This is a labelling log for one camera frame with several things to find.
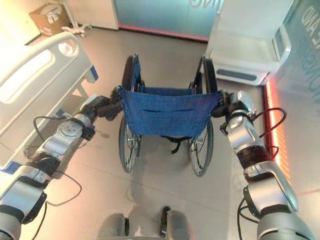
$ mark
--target wall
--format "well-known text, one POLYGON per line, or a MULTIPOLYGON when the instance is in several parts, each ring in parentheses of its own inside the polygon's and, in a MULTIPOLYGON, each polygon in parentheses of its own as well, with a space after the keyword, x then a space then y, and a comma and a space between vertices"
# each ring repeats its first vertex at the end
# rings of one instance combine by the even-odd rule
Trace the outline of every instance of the wall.
POLYGON ((24 45, 40 34, 29 17, 29 12, 41 7, 47 0, 1 0, 1 45, 24 45))
POLYGON ((209 38, 218 0, 115 0, 121 27, 209 38))
POLYGON ((80 24, 119 29, 113 0, 67 0, 73 18, 80 24))
POLYGON ((295 0, 284 20, 292 43, 273 79, 285 108, 287 157, 299 215, 320 239, 320 0, 295 0))

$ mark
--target wheelchair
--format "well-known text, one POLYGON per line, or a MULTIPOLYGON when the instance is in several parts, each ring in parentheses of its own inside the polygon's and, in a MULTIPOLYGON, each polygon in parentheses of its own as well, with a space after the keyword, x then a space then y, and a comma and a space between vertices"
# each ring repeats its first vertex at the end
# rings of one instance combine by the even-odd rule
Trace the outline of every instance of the wheelchair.
POLYGON ((210 58, 201 57, 194 80, 188 88, 180 89, 147 87, 141 78, 138 55, 130 55, 119 95, 124 111, 119 156, 125 172, 130 173, 134 167, 143 135, 158 135, 177 143, 172 154, 179 150, 182 141, 187 141, 195 175, 206 173, 214 148, 211 112, 222 100, 210 58))

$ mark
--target glass wall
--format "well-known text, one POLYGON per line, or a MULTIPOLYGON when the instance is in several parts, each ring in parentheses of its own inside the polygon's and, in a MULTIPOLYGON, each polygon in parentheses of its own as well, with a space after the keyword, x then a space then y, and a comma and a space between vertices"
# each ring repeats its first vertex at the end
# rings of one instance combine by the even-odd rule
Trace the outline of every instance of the glass wall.
POLYGON ((270 82, 271 94, 287 111, 283 123, 291 183, 299 215, 320 238, 320 1, 295 0, 284 20, 292 49, 270 82))
POLYGON ((219 0, 115 0, 120 28, 208 40, 219 0))

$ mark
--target red led light strip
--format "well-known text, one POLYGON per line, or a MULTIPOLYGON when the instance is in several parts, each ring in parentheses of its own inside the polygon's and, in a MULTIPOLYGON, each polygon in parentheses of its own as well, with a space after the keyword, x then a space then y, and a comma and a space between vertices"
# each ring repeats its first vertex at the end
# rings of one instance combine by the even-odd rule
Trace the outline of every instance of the red led light strip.
POLYGON ((180 34, 180 33, 175 33, 171 31, 163 31, 163 30, 154 30, 154 29, 149 29, 145 27, 136 27, 136 26, 128 26, 128 25, 122 25, 119 24, 119 27, 121 29, 125 30, 131 30, 135 32, 143 32, 143 33, 150 33, 150 34, 157 34, 157 35, 167 35, 175 38, 181 38, 181 39, 192 39, 196 41, 201 41, 201 42, 207 42, 209 39, 207 37, 201 37, 201 36, 195 36, 195 35, 190 35, 190 34, 180 34))
MULTIPOLYGON (((277 94, 274 78, 270 79, 269 82, 265 85, 265 90, 266 90, 267 107, 268 108, 279 107, 280 104, 278 100, 278 94, 277 94)), ((272 126, 277 124, 277 122, 281 118, 282 118, 282 113, 280 111, 270 111, 269 127, 271 128, 272 126)), ((290 170, 289 170, 289 163, 288 163, 285 130, 282 124, 280 124, 271 132, 271 144, 279 147, 279 152, 275 156, 274 161, 282 170, 288 182, 290 183, 290 170)))

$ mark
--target hospital bed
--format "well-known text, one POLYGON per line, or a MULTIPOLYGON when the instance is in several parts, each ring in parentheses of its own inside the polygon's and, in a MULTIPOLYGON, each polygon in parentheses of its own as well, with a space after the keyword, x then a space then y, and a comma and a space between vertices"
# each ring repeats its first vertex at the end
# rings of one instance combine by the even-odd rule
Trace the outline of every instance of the hospital bed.
MULTIPOLYGON (((98 79, 83 47, 69 32, 11 53, 20 57, 13 64, 2 59, 0 75, 0 168, 7 171, 17 153, 36 137, 33 118, 55 116, 75 90, 87 99, 81 83, 98 79)), ((48 122, 39 121, 39 130, 48 122)))

